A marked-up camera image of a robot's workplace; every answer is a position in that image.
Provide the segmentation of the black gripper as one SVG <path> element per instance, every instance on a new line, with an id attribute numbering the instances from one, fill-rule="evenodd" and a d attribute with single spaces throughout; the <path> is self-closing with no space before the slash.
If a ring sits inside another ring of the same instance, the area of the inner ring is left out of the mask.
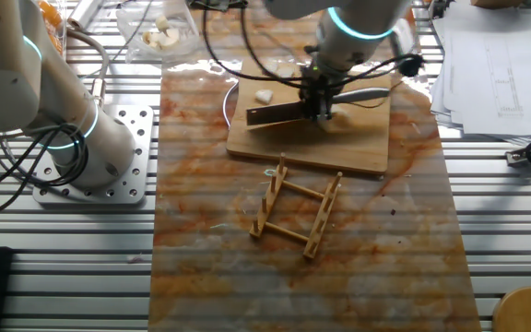
<path id="1" fill-rule="evenodd" d="M 299 90 L 299 96 L 302 97 L 303 117 L 318 121 L 321 114 L 322 118 L 331 119 L 333 117 L 333 96 L 343 89 L 343 87 L 331 88 L 331 85 L 341 82 L 344 79 L 344 73 L 334 70 L 327 73 L 315 66 L 303 66 L 300 72 L 302 88 Z"/>

